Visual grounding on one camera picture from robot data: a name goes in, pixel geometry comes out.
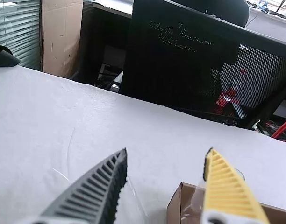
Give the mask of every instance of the cardboard sheet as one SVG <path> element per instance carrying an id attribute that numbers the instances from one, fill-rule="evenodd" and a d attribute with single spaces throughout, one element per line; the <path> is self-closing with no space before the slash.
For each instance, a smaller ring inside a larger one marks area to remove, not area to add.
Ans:
<path id="1" fill-rule="evenodd" d="M 163 224 L 179 183 L 200 181 L 211 146 L 258 201 L 286 209 L 285 142 L 20 66 L 0 68 L 0 223 L 40 214 L 126 147 L 148 221 Z"/>
<path id="2" fill-rule="evenodd" d="M 72 75 L 79 49 L 83 0 L 42 0 L 43 71 Z"/>

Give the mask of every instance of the red object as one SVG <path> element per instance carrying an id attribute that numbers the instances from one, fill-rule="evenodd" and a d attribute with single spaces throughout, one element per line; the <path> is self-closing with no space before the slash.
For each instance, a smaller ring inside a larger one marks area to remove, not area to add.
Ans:
<path id="1" fill-rule="evenodd" d="M 281 133 L 283 133 L 286 130 L 286 122 L 280 127 L 278 128 L 277 131 L 275 131 L 275 133 L 271 136 L 272 138 L 276 139 L 279 137 L 279 135 L 281 135 Z"/>
<path id="2" fill-rule="evenodd" d="M 245 73 L 245 72 L 246 72 L 246 69 L 240 69 L 240 72 L 241 72 L 241 73 Z"/>

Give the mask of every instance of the window blinds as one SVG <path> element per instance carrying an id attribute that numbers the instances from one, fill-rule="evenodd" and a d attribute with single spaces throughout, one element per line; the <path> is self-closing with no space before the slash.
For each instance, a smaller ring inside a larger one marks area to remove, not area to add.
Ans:
<path id="1" fill-rule="evenodd" d="M 21 60 L 20 65 L 41 70 L 40 0 L 0 0 L 0 45 Z"/>

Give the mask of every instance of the black office chair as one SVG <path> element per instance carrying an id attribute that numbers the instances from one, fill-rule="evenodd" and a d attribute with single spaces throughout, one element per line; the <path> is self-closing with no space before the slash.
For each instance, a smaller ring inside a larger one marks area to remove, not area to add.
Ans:
<path id="1" fill-rule="evenodd" d="M 135 0 L 120 93 L 251 128 L 286 95 L 286 43 L 170 0 Z"/>

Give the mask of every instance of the desk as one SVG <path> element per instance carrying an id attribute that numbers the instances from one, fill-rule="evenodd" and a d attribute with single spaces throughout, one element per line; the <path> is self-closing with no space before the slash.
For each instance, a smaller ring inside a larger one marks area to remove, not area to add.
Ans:
<path id="1" fill-rule="evenodd" d="M 133 2 L 134 1 L 127 0 L 93 0 L 93 7 L 131 18 L 133 13 Z"/>
<path id="2" fill-rule="evenodd" d="M 164 224 L 175 189 L 199 182 L 211 146 L 260 202 L 286 209 L 284 142 L 35 70 L 0 68 L 0 223 L 38 215 L 126 147 L 150 223 Z"/>

